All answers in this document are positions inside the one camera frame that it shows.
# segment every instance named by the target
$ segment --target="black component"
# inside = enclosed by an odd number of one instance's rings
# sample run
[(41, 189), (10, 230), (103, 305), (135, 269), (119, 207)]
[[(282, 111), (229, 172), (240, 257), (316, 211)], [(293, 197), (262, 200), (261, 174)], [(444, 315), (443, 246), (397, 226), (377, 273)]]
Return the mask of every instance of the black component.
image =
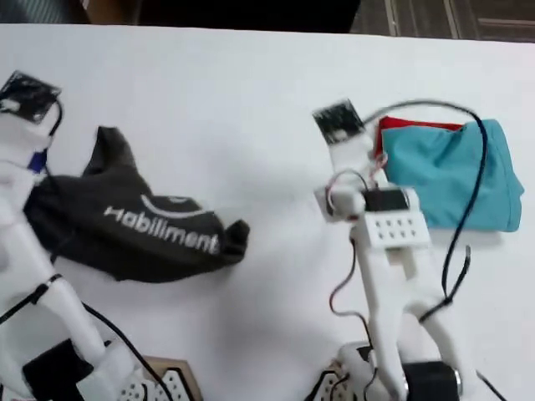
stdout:
[(364, 126), (349, 100), (312, 114), (328, 145), (345, 142), (361, 133)]
[(407, 401), (459, 401), (455, 372), (442, 361), (405, 363)]
[(409, 203), (403, 190), (373, 189), (362, 193), (366, 201), (366, 211), (406, 211)]
[(23, 375), (37, 401), (84, 401), (76, 383), (93, 372), (70, 340), (42, 353), (23, 367)]
[(20, 104), (13, 114), (35, 124), (41, 123), (61, 93), (59, 88), (15, 71), (0, 90), (0, 99)]
[(357, 352), (360, 354), (360, 357), (366, 361), (369, 362), (369, 353), (371, 353), (371, 350), (373, 348), (369, 345), (368, 347), (360, 347), (357, 348)]

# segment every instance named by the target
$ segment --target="wire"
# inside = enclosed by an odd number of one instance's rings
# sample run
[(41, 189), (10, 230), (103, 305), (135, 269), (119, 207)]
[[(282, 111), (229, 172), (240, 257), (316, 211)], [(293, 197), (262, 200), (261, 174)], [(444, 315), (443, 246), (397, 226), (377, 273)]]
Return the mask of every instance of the wire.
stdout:
[(329, 207), (328, 208), (329, 213), (334, 214), (336, 212), (336, 207), (334, 206), (334, 203), (333, 203), (333, 197), (331, 196), (331, 192), (333, 191), (334, 184), (336, 184), (336, 181), (338, 181), (340, 176), (344, 174), (348, 174), (348, 173), (357, 175), (362, 181), (364, 188), (368, 190), (368, 184), (366, 183), (366, 180), (357, 170), (344, 169), (344, 170), (338, 171), (331, 177), (331, 179), (329, 180), (329, 183), (325, 186), (325, 202), (327, 203), (327, 206)]
[(459, 274), (459, 277), (457, 278), (455, 285), (453, 286), (453, 289), (447, 296), (444, 297), (442, 301), (440, 301), (437, 305), (432, 307), (429, 311), (424, 313), (418, 319), (418, 322), (420, 322), (420, 324), (424, 324), (424, 322), (427, 319), (429, 319), (431, 316), (433, 316), (436, 312), (441, 310), (443, 307), (451, 305), (451, 303), (453, 302), (453, 297), (457, 294), (457, 291), (459, 291), (459, 288), (461, 287), (461, 284), (464, 281), (466, 274), (468, 273), (468, 267), (470, 267), (470, 261), (471, 261), (471, 248), (469, 246), (466, 246), (465, 263), (462, 267), (461, 273)]
[(334, 401), (334, 391), (336, 390), (336, 388), (342, 384), (342, 383), (345, 383), (349, 380), (349, 373), (347, 373), (345, 376), (343, 376), (338, 382), (336, 382), (335, 384), (333, 384), (333, 387), (331, 387), (331, 391), (329, 393), (329, 401)]
[(505, 397), (503, 397), (500, 392), (492, 385), (490, 380), (483, 376), (483, 373), (481, 373), (479, 370), (476, 371), (477, 377), (481, 379), (481, 381), (487, 385), (487, 387), (500, 399), (500, 401), (507, 401)]
[(338, 317), (347, 317), (347, 316), (356, 316), (360, 319), (364, 326), (364, 330), (366, 331), (366, 336), (368, 336), (369, 345), (373, 348), (373, 344), (371, 341), (371, 336), (369, 334), (369, 328), (368, 323), (366, 322), (366, 318), (364, 315), (358, 311), (344, 311), (340, 312), (334, 307), (334, 298), (336, 295), (351, 281), (351, 278), (353, 278), (355, 266), (357, 262), (357, 250), (354, 243), (354, 240), (351, 239), (351, 246), (353, 247), (353, 261), (351, 262), (351, 268), (349, 269), (348, 276), (342, 280), (342, 282), (334, 288), (334, 290), (331, 292), (331, 295), (329, 296), (329, 307), (331, 309), (331, 312), (338, 316)]
[(374, 369), (374, 375), (371, 377), (371, 380), (364, 386), (364, 401), (368, 401), (368, 390), (371, 387), (371, 385), (374, 383), (375, 378), (377, 378), (377, 372), (379, 372), (378, 368)]
[(166, 393), (167, 398), (169, 401), (173, 401), (173, 396), (171, 395), (171, 391), (166, 386), (164, 381), (161, 379), (160, 376), (158, 376), (158, 373), (155, 372), (155, 370), (149, 365), (149, 363), (143, 358), (143, 355), (140, 354), (140, 352), (135, 348), (134, 344), (125, 336), (125, 334), (117, 327), (115, 326), (107, 317), (105, 317), (102, 313), (95, 311), (92, 307), (90, 307), (87, 303), (84, 303), (85, 310), (99, 319), (103, 324), (105, 324), (112, 332), (117, 334), (117, 336), (125, 343), (126, 347), (134, 354), (134, 356), (137, 358), (138, 361), (140, 361), (141, 365), (143, 365), (143, 368), (153, 377), (153, 379), (160, 385), (161, 389)]
[(54, 274), (47, 282), (39, 284), (33, 292), (27, 295), (23, 300), (17, 302), (14, 307), (9, 308), (7, 312), (0, 316), (0, 326), (12, 318), (17, 312), (20, 312), (20, 310), (28, 304), (32, 303), (33, 305), (36, 305), (44, 293), (48, 291), (50, 285), (59, 278), (61, 278), (60, 274)]

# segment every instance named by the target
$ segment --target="white logo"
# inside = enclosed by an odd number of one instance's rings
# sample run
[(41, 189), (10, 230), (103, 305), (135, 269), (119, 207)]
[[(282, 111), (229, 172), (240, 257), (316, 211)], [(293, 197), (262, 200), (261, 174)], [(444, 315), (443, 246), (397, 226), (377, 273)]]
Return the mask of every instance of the white logo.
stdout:
[(211, 255), (219, 253), (219, 238), (217, 235), (208, 236), (206, 234), (199, 234), (195, 231), (186, 231), (183, 228), (170, 226), (169, 221), (166, 219), (160, 217), (150, 218), (145, 216), (144, 212), (134, 213), (133, 211), (126, 211), (125, 209), (114, 209), (112, 206), (106, 208), (104, 216), (113, 216), (115, 221), (123, 226), (139, 233), (146, 234), (147, 236), (153, 236), (163, 241), (178, 243), (178, 245), (187, 248), (195, 248), (198, 251), (210, 253)]
[[(187, 201), (187, 199), (184, 198), (169, 198), (169, 200), (173, 203), (184, 203)], [(150, 202), (150, 199), (146, 195), (141, 196), (141, 201), (143, 202), (143, 205), (145, 207), (153, 212), (155, 215), (167, 217), (169, 219), (186, 219), (188, 217), (195, 217), (200, 215), (205, 215), (206, 213), (211, 213), (210, 211), (164, 211), (163, 209), (160, 209), (159, 207), (156, 207)]]

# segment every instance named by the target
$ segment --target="white surface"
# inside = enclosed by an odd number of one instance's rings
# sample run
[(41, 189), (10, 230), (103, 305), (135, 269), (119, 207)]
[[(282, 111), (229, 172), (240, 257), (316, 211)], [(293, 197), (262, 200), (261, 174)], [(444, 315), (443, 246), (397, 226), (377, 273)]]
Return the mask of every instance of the white surface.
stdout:
[[(0, 80), (21, 69), (64, 89), (52, 171), (79, 174), (97, 125), (117, 125), (154, 192), (257, 203), (255, 216), (240, 210), (252, 234), (232, 269), (151, 285), (58, 262), (143, 353), (187, 359), (207, 401), (303, 399), (338, 347), (363, 338), (357, 319), (329, 312), (351, 255), (347, 227), (327, 226), (313, 198), (331, 164), (312, 111), (349, 97), (366, 116), (430, 97), (498, 119), (526, 187), (521, 229), (462, 236), (452, 274), (467, 242), (472, 265), (456, 310), (479, 369), (509, 400), (531, 398), (535, 46), (171, 28), (2, 25), (0, 34)], [(466, 121), (439, 109), (397, 115)], [(258, 204), (291, 194), (301, 195), (290, 205)], [(437, 270), (450, 235), (432, 234)], [(366, 309), (358, 280), (339, 307)], [(473, 400), (492, 399), (479, 390)]]

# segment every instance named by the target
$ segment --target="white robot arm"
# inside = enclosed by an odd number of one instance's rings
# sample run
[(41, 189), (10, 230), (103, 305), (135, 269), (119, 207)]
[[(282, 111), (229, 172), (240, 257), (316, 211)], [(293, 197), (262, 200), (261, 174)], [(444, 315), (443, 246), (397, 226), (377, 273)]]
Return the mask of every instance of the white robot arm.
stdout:
[(26, 220), (32, 161), (61, 121), (58, 94), (19, 72), (0, 92), (0, 400), (193, 401), (181, 372), (145, 379), (141, 364), (156, 374), (122, 332), (104, 343), (90, 314), (105, 317), (57, 274)]
[[(440, 310), (422, 323), (435, 340), (441, 361), (403, 363), (400, 358), (402, 315), (420, 318), (444, 298), (416, 193), (388, 186), (361, 187), (354, 190), (355, 199), (348, 201), (347, 188), (341, 185), (338, 191), (335, 185), (329, 197), (335, 215), (355, 221), (350, 240), (369, 306), (369, 343), (346, 344), (339, 352), (354, 393), (358, 399), (365, 399), (365, 394), (374, 401), (406, 400), (409, 394), (412, 400), (447, 401), (470, 395), (476, 370), (453, 309)], [(389, 255), (394, 252), (396, 265)], [(404, 274), (397, 274), (396, 269)]]

